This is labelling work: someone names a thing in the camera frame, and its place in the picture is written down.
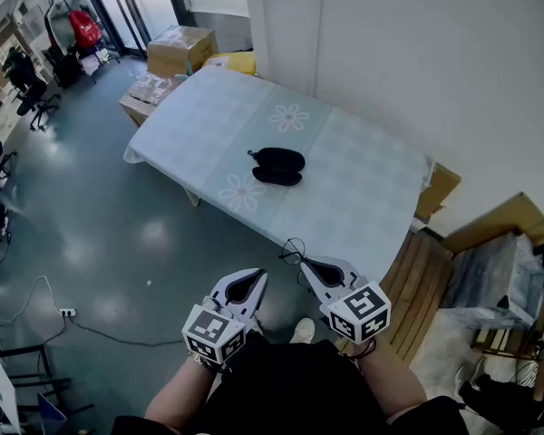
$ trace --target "black clothing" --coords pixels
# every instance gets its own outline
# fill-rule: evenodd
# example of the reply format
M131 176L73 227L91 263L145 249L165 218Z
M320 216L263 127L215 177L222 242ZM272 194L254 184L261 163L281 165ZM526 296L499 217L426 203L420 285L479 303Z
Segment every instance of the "black clothing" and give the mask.
M463 402L484 419L506 433L528 430L544 421L544 401L534 401L534 389L512 382L495 382L487 374L477 381L480 390L469 382L460 389Z
M468 433L457 403L445 397L389 426L362 374L330 342L250 341L228 361L232 372L222 375L186 433ZM112 435L137 432L168 434L154 422L117 418Z

